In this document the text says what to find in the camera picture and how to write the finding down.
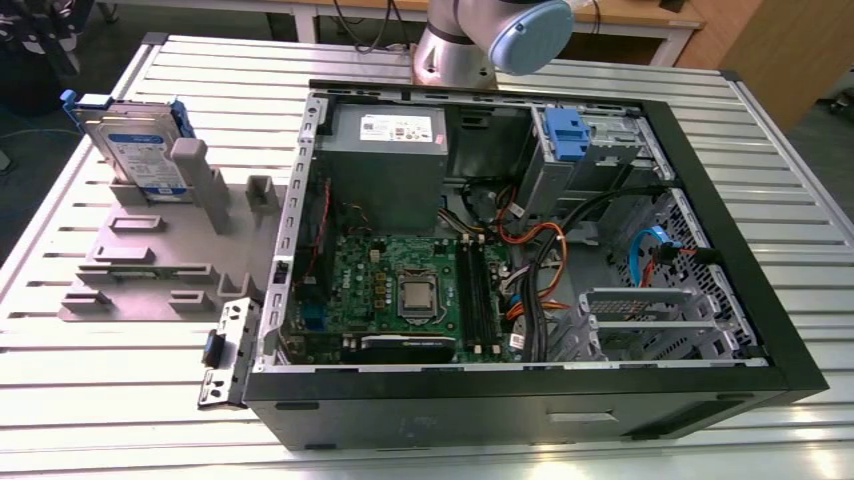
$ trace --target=hard disk drive label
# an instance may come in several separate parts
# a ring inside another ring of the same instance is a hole
[[[187,192],[177,167],[167,158],[161,136],[110,133],[108,139],[121,168],[144,192],[167,196]]]

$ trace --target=motherboard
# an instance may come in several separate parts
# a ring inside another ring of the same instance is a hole
[[[404,363],[509,361],[505,267],[505,247],[477,239],[340,236],[331,298],[301,303],[291,354],[313,364],[387,363],[395,355]]]

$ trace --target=floor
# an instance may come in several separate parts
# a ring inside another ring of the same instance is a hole
[[[82,73],[65,83],[77,92],[101,93],[112,89],[148,31],[295,40],[293,24],[284,15],[129,5],[120,6],[119,15],[119,22],[109,25],[93,12],[77,48]],[[361,38],[372,38],[377,22],[364,20],[351,28]],[[407,25],[408,39],[417,38],[420,28],[417,24]],[[329,18],[321,19],[319,34],[324,43],[349,43],[349,37]],[[399,26],[388,28],[384,39],[384,44],[404,40]],[[52,131],[6,137],[21,130],[45,129]],[[13,168],[0,172],[0,262],[14,246],[74,149],[78,137],[73,130],[61,111],[25,118],[12,114],[0,104],[0,150],[13,161]],[[854,121],[831,116],[824,106],[815,106],[790,132],[790,139],[836,202],[854,217],[854,189],[850,187],[854,184]]]

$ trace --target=green motherboard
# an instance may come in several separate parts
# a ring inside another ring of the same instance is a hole
[[[483,245],[489,309],[497,345],[464,345],[456,251],[461,240],[432,237],[341,236],[336,242],[332,295],[325,305],[300,307],[305,363],[340,362],[349,336],[432,335],[455,339],[453,362],[509,361],[503,347],[497,273],[507,265],[503,245]]]

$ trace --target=ram slot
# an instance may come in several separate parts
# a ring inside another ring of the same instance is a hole
[[[475,353],[496,345],[489,279],[483,245],[460,242],[456,247],[456,284],[460,294],[463,342]]]

